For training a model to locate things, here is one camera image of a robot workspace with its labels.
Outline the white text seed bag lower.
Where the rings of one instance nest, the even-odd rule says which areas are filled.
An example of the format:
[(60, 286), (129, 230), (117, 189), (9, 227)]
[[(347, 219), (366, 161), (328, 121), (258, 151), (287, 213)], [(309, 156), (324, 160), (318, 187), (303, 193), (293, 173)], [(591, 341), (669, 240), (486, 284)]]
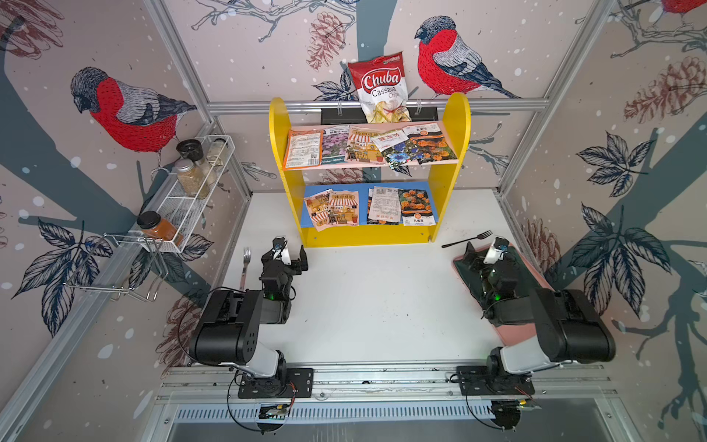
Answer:
[(399, 225), (401, 222), (400, 190), (375, 186), (368, 190), (366, 224)]

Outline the orange flower seed bag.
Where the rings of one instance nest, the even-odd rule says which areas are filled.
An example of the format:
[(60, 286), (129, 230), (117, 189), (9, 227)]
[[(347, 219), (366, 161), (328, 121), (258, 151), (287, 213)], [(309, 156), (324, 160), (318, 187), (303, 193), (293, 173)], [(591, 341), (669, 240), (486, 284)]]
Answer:
[(428, 227), (436, 224), (432, 199), (425, 190), (399, 190), (401, 224)]
[(458, 159), (438, 123), (409, 125), (403, 127), (402, 131), (408, 137), (405, 142), (406, 152), (411, 160), (420, 165)]

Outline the black lid spice jar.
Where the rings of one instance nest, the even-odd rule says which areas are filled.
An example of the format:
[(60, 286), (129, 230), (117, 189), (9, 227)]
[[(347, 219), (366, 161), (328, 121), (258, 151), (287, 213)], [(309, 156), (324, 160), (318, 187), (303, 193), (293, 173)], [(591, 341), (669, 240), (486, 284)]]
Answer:
[(206, 159), (202, 142), (198, 139), (187, 139), (180, 141), (176, 146), (177, 152), (182, 158), (190, 159), (198, 166), (206, 177), (206, 182), (212, 186), (217, 182), (212, 164)]

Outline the blue flower seed bag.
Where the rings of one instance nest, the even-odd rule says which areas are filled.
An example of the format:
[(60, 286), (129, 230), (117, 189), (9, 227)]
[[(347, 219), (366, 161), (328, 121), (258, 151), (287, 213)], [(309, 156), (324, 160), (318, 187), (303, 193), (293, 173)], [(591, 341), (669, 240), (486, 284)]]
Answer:
[(403, 130), (374, 134), (372, 143), (394, 171), (401, 171), (410, 164), (419, 165), (422, 156), (418, 143)]

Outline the black plastic fork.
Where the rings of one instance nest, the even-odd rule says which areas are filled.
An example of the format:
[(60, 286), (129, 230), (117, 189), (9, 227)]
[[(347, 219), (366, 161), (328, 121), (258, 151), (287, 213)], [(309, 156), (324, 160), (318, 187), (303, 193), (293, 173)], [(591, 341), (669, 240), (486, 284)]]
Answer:
[(487, 239), (487, 238), (491, 237), (491, 235), (493, 235), (493, 232), (491, 230), (486, 230), (486, 231), (484, 231), (474, 237), (471, 237), (471, 238), (462, 239), (461, 241), (454, 241), (451, 243), (443, 244), (441, 246), (441, 248), (447, 249), (447, 248), (450, 248), (450, 247), (453, 247), (453, 246), (456, 246), (456, 245), (459, 245), (459, 244), (462, 244), (465, 242), (476, 241), (477, 239)]

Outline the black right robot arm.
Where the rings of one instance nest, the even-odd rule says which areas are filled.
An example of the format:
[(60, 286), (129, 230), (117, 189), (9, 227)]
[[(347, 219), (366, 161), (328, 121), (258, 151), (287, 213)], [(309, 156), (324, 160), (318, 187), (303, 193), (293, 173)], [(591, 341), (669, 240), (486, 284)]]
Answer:
[(502, 341), (484, 364), (457, 367), (462, 395), (530, 396), (537, 372), (614, 359), (614, 338), (584, 293), (554, 290), (506, 239), (467, 244), (452, 265)]

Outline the black wall bracket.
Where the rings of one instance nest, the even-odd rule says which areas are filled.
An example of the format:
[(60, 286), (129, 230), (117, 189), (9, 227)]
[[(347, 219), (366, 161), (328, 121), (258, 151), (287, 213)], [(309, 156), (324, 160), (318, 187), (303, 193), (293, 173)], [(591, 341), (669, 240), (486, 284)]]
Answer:
[[(438, 110), (435, 107), (423, 108), (408, 108), (411, 120), (417, 122), (438, 121)], [(340, 124), (363, 124), (367, 123), (364, 112), (360, 109), (322, 109), (320, 116), (321, 125), (340, 125)]]

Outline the red Chuba chips bag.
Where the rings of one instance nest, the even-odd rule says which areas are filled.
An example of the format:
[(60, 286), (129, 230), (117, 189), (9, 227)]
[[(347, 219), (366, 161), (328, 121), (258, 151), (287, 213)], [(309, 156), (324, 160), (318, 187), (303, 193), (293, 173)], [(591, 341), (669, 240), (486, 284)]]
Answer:
[(402, 52), (348, 64), (368, 123), (408, 123), (409, 93)]

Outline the purple flower seed bag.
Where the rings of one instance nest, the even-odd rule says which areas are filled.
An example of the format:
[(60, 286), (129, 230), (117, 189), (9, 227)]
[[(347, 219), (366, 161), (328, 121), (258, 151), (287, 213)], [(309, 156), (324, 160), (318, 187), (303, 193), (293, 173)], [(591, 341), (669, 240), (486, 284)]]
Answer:
[(323, 165), (345, 162), (349, 134), (349, 125), (329, 126), (323, 130), (321, 156)]

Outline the orange sauce jar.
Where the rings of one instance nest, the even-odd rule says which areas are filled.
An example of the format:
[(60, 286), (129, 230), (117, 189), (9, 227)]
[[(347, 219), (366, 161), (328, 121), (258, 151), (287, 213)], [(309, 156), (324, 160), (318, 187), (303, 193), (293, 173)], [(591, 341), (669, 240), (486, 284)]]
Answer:
[(145, 211), (141, 213), (136, 224), (142, 232), (149, 238), (162, 239), (162, 241), (171, 241), (176, 246), (180, 246), (183, 241), (183, 236), (177, 228), (167, 221), (162, 215), (156, 211)]

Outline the orange white seed bag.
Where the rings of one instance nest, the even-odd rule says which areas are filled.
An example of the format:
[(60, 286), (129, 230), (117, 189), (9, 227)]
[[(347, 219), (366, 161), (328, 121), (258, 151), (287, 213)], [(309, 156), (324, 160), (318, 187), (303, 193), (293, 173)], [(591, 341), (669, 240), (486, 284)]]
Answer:
[(309, 169), (322, 164), (322, 130), (290, 130), (285, 151), (284, 169)]

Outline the market stall bag lower left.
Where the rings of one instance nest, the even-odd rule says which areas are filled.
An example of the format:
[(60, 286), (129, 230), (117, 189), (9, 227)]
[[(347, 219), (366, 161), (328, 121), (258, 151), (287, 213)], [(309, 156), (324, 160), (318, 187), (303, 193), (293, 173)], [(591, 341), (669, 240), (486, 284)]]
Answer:
[(307, 214), (317, 231), (331, 228), (331, 189), (304, 198)]

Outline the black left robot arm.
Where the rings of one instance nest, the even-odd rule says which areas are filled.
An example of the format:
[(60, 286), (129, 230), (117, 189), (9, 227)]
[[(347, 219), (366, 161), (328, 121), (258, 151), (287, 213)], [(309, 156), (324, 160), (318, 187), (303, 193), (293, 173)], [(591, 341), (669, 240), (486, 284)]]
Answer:
[(274, 246), (261, 257), (263, 271), (257, 290), (219, 288), (205, 305), (189, 344), (188, 355), (207, 366), (233, 366), (239, 371), (241, 399), (298, 399), (312, 394), (311, 368), (291, 368), (285, 355), (259, 341), (263, 325), (284, 325), (296, 289), (295, 276), (309, 269), (307, 252), (286, 263), (285, 246)]

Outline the clear spice jar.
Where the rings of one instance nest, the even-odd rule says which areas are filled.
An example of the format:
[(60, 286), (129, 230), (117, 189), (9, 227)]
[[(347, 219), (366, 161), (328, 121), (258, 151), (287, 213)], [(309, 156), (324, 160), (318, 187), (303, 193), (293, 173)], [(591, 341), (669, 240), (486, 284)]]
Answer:
[(214, 168), (222, 167), (226, 160), (224, 157), (228, 154), (228, 141), (225, 138), (214, 138), (209, 145), (206, 153), (207, 162)]

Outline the pink tray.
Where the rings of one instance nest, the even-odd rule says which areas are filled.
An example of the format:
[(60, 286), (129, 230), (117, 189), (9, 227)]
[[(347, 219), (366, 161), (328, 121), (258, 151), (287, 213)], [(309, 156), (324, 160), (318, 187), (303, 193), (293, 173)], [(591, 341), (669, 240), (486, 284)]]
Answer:
[[(523, 260), (528, 267), (532, 267), (532, 265), (528, 264), (524, 256)], [(551, 286), (545, 278), (539, 274), (534, 267), (532, 268), (534, 269), (535, 276), (541, 282), (542, 288), (550, 288)], [(535, 326), (533, 325), (530, 296), (528, 297), (528, 301), (520, 307), (513, 304), (511, 307), (504, 306), (496, 308), (494, 311), (491, 311), (489, 315), (487, 315), (486, 312), (482, 310), (478, 302), (476, 300), (475, 301), (482, 310), (482, 318), (495, 327), (495, 331), (499, 335), (503, 344), (513, 345), (518, 344), (536, 334)]]

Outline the yellow two-tier shelf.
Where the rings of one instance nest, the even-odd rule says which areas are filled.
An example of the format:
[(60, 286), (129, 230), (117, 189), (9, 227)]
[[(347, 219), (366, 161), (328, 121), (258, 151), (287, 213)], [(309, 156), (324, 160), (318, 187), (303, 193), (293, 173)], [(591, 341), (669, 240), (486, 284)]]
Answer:
[(269, 130), (272, 152), (287, 202), (292, 211), (298, 228), (300, 239), (308, 248), (376, 246), (425, 244), (436, 240), (442, 221), (445, 217), (454, 187), (460, 175), (463, 161), (467, 154), (469, 138), (471, 137), (471, 109), (469, 99), (455, 93), (447, 101), (443, 112), (443, 120), (439, 123), (447, 143), (458, 156), (450, 163), (433, 164), (426, 182), (394, 182), (393, 187), (405, 186), (414, 189), (426, 189), (430, 196), (432, 209), (436, 215), (436, 224), (429, 227), (404, 227), (368, 225), (366, 223), (367, 191), (364, 184), (344, 184), (346, 191), (359, 191), (361, 211), (359, 212), (359, 227), (328, 228), (318, 232), (311, 226), (311, 220), (305, 213), (304, 198), (329, 187), (308, 185), (305, 183), (303, 171), (287, 171), (284, 167), (287, 136), (294, 127), (290, 121), (289, 110), (285, 101), (274, 98), (269, 110)]

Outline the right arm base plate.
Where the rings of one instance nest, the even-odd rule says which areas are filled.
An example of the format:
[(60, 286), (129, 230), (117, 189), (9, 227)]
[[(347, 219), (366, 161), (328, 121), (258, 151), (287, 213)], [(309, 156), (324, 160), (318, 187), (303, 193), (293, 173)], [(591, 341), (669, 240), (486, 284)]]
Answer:
[(489, 372), (487, 366), (457, 366), (456, 381), (464, 396), (533, 396), (535, 388), (529, 375), (513, 375), (504, 371)]

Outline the orange flower seed bag top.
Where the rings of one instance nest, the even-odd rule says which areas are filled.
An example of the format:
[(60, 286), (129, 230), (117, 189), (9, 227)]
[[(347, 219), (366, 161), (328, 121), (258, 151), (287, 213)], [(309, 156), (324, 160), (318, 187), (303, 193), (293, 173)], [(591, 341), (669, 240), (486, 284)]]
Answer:
[(420, 165), (458, 159), (438, 123), (409, 125), (403, 127), (402, 131), (408, 137), (405, 142), (406, 152), (411, 160)]

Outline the silver lid spice jar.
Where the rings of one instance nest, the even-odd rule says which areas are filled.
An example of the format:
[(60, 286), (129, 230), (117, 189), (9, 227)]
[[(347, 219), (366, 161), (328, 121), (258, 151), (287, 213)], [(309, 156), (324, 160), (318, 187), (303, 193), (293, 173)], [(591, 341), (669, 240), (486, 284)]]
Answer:
[(210, 188), (206, 182), (206, 177), (192, 160), (187, 158), (179, 159), (174, 163), (174, 169), (177, 173), (178, 181), (187, 196), (197, 200), (204, 200), (208, 197)]

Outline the market stall seed bag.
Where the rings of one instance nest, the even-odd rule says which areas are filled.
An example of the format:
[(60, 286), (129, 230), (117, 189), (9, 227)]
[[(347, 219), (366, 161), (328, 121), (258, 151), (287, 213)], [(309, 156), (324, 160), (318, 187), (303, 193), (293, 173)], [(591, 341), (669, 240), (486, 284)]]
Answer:
[(345, 161), (349, 163), (366, 163), (371, 165), (382, 165), (385, 163), (384, 157), (379, 148), (372, 140), (377, 136), (377, 132), (351, 126), (349, 128), (347, 146), (345, 150)]

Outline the orange flower seed bag lower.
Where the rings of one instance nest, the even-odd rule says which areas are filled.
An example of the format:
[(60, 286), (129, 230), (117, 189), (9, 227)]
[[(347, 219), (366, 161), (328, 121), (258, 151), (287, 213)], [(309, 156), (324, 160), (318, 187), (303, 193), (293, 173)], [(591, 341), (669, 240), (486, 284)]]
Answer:
[(399, 190), (401, 224), (428, 227), (436, 224), (432, 199), (425, 190)]

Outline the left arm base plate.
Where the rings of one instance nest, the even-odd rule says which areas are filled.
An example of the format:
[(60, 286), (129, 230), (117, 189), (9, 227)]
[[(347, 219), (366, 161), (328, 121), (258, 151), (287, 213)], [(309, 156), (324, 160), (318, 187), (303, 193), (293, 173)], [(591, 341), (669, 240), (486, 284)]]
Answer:
[(310, 398), (314, 380), (313, 368), (287, 368), (272, 378), (245, 377), (239, 383), (239, 399)]

